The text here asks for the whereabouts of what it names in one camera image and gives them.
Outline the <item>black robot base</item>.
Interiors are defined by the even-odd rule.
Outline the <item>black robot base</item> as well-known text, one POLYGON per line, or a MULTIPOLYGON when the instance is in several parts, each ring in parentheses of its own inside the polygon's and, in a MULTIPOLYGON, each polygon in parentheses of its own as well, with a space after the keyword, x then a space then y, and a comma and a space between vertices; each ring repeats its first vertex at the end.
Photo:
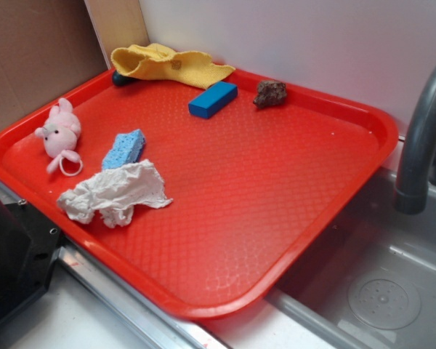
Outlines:
POLYGON ((0 325, 47 292, 61 240, 32 204, 0 200, 0 325))

